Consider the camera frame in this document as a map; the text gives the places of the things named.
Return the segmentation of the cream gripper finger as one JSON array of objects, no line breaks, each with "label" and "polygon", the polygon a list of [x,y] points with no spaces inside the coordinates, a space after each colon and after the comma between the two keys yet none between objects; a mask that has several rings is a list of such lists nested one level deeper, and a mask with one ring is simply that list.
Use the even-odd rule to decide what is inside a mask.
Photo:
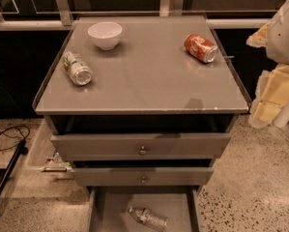
[{"label": "cream gripper finger", "polygon": [[289,65],[278,64],[271,72],[262,71],[255,95],[248,121],[252,127],[261,129],[273,124],[289,102]]},{"label": "cream gripper finger", "polygon": [[252,47],[265,47],[268,28],[269,23],[264,24],[255,33],[247,38],[246,44]]}]

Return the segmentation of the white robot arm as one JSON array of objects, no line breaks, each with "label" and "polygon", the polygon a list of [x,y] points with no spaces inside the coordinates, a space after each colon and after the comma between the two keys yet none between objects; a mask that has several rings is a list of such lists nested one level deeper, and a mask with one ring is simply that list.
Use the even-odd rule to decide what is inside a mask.
[{"label": "white robot arm", "polygon": [[270,124],[282,128],[289,122],[289,0],[246,44],[264,47],[276,62],[272,71],[262,71],[258,78],[248,121],[257,129]]}]

